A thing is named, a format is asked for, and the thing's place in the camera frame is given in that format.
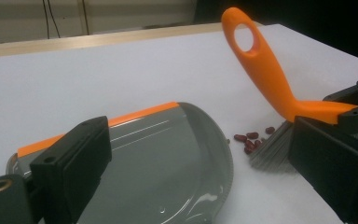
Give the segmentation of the wooden table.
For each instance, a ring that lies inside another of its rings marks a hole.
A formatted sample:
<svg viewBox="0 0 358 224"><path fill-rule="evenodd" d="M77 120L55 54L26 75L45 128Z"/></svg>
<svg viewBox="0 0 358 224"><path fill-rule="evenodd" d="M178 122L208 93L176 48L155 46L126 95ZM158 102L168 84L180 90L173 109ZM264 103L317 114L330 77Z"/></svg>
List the wooden table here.
<svg viewBox="0 0 358 224"><path fill-rule="evenodd" d="M101 35L82 35L55 39L2 43L0 44L0 57L65 49L84 49L163 37L206 34L220 32L222 30L223 28L221 23L216 22L124 31Z"/></svg>

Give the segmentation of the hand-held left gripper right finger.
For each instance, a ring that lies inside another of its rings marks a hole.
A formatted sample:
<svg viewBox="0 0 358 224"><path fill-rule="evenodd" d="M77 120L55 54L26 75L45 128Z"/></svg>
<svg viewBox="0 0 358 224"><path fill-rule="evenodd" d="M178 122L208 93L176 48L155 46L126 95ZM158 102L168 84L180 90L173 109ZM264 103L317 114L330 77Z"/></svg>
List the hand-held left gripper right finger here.
<svg viewBox="0 0 358 224"><path fill-rule="evenodd" d="M341 221L358 224L358 139L319 120L297 118L288 159Z"/></svg>

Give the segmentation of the black curtain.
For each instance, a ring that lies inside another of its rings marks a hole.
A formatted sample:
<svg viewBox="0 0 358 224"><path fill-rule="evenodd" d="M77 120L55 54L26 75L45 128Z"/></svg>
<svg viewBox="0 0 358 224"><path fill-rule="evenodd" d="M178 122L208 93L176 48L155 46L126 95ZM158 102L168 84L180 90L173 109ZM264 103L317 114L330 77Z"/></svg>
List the black curtain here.
<svg viewBox="0 0 358 224"><path fill-rule="evenodd" d="M218 22L229 7L358 57L358 0L197 0L193 22Z"/></svg>

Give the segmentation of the white table board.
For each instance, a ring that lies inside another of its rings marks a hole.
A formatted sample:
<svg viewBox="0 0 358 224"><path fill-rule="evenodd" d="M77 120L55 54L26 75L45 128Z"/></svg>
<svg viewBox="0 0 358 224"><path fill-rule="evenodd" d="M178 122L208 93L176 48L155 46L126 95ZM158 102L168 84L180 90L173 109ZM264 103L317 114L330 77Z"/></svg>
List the white table board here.
<svg viewBox="0 0 358 224"><path fill-rule="evenodd" d="M281 123L220 32L0 57L0 175L19 147L171 101L199 106L226 136ZM234 181L215 224L341 224L300 175L258 172L230 148Z"/></svg>

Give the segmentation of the red beans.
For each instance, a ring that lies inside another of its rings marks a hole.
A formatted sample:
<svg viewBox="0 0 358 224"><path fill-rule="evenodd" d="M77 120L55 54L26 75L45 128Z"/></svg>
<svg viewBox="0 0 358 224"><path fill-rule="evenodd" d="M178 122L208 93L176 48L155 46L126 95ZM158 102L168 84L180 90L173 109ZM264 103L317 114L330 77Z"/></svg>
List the red beans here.
<svg viewBox="0 0 358 224"><path fill-rule="evenodd" d="M233 138L235 141L243 143L243 151L247 155L250 155L257 151L266 141L266 138L261 137L258 132L235 134Z"/></svg>

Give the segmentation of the grey dustpan with orange lip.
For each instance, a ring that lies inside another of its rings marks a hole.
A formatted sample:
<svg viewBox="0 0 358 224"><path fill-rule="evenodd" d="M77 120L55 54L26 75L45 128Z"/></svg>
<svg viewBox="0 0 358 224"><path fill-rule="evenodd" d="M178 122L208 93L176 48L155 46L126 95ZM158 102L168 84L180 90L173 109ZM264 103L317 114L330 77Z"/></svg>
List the grey dustpan with orange lip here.
<svg viewBox="0 0 358 224"><path fill-rule="evenodd" d="M213 224L232 185L233 160L210 116L168 103L108 126L112 160L76 224ZM63 136L19 148L7 173L36 187L30 163Z"/></svg>

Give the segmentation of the orange brush with grey bristles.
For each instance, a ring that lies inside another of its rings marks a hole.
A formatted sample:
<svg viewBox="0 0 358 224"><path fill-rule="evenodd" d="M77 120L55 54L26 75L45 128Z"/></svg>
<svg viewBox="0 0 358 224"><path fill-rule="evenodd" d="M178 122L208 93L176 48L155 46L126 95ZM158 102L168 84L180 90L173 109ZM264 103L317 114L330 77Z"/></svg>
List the orange brush with grey bristles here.
<svg viewBox="0 0 358 224"><path fill-rule="evenodd" d="M355 109L348 103L331 101L301 101L292 93L286 76L268 42L255 23L240 9L230 7L221 18L226 40L244 68L268 103L284 118L284 123L271 137L250 154L249 163L254 169L266 173L292 173L295 168L289 163L289 144L296 117L338 124L338 116ZM241 49L235 38L239 25L247 26L253 36L253 45Z"/></svg>

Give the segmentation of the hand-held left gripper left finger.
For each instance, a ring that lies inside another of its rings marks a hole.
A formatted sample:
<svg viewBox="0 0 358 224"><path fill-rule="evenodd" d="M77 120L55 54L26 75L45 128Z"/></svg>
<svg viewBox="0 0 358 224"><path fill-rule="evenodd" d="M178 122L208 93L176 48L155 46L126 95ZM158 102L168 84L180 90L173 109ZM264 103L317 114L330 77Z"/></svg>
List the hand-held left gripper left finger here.
<svg viewBox="0 0 358 224"><path fill-rule="evenodd" d="M76 224L112 160L108 119L86 120L30 163L46 224Z"/></svg>

